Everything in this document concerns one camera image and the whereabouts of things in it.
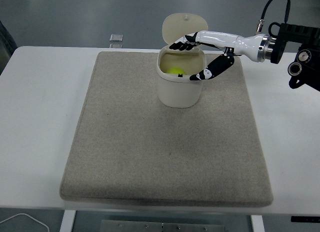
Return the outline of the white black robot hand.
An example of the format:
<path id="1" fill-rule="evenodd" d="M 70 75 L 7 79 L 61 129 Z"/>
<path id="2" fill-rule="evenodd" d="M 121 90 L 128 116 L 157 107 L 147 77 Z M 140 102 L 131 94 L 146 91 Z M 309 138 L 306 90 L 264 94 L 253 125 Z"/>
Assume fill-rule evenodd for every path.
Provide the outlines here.
<path id="1" fill-rule="evenodd" d="M 210 62 L 205 69 L 189 77 L 190 81 L 211 80 L 228 68 L 234 62 L 235 56 L 246 56 L 253 62 L 263 62 L 264 56 L 264 34 L 258 34 L 251 37 L 242 37 L 240 35 L 214 32 L 198 31 L 184 35 L 169 46 L 171 50 L 190 51 L 196 46 L 206 45 L 215 47 L 223 51 L 223 54 Z"/>

